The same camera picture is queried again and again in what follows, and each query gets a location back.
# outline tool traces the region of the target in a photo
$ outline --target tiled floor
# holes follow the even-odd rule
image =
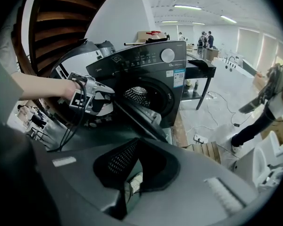
[[[199,93],[203,91],[205,82],[206,79],[199,79]],[[206,95],[200,109],[197,111],[196,106],[198,100],[181,102],[180,113],[186,130],[188,144],[196,143],[193,140],[195,134],[206,137],[209,142],[216,141],[217,144],[220,145],[219,151],[221,153],[222,164],[229,168],[231,164],[238,159],[237,157],[245,155],[262,140],[261,136],[257,135],[253,140],[246,142],[243,145],[243,149],[236,154],[237,157],[225,150],[231,151],[231,145],[228,139],[252,124],[260,116],[263,106],[255,110],[252,114],[239,113],[239,108],[256,97],[256,89],[254,86],[251,86],[248,90],[243,91],[241,89],[243,85],[241,84],[231,84],[225,88],[223,82],[224,81],[220,81],[216,73],[208,88],[208,91],[211,91],[210,93],[214,98]],[[226,101],[221,96],[227,100],[229,109],[227,108]],[[241,124],[248,117],[249,118],[238,128],[232,125],[231,117],[233,117],[232,122],[238,124]]]

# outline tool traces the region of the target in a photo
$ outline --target control panel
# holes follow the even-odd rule
[[[185,41],[163,41],[120,50],[86,67],[97,80],[117,76],[118,73],[148,73],[184,68]]]

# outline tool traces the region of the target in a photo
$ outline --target ceiling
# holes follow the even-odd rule
[[[177,20],[178,24],[192,22],[206,25],[229,25],[221,15],[237,22],[237,26],[257,28],[273,34],[279,32],[280,25],[271,8],[264,0],[149,0],[155,22]],[[198,6],[202,10],[174,8],[175,4]]]

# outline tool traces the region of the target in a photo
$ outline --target round knob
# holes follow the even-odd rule
[[[161,59],[162,61],[164,61],[165,63],[170,63],[174,60],[175,58],[175,53],[172,49],[167,48],[164,51],[161,52]]]

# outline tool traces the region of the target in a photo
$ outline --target table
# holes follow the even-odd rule
[[[194,60],[198,59],[190,53],[187,53],[187,55],[191,56]],[[189,63],[188,61],[186,64],[186,72],[184,78],[185,80],[207,78],[207,82],[201,96],[198,93],[193,94],[193,87],[187,87],[185,84],[183,86],[183,95],[181,97],[181,101],[200,100],[196,107],[196,110],[200,108],[202,101],[206,96],[211,79],[214,77],[216,71],[215,66],[213,66],[210,62],[206,63],[208,64],[208,69],[206,71],[201,70],[199,67]]]

